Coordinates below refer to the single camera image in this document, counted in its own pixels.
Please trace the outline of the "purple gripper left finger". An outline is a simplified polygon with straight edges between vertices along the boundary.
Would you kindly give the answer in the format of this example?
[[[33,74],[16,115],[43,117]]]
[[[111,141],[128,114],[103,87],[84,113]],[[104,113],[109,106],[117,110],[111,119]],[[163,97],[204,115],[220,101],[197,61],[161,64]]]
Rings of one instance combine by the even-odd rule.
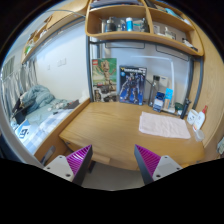
[[[68,156],[59,155],[44,169],[81,186],[93,155],[92,146],[85,146]]]

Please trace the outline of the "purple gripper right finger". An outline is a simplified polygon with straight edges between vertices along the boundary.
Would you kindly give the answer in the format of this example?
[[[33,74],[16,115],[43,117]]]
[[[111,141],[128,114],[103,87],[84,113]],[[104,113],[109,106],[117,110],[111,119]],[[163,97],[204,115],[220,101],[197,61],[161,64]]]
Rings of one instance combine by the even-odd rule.
[[[145,185],[182,169],[168,155],[159,156],[139,145],[135,146],[134,155]]]

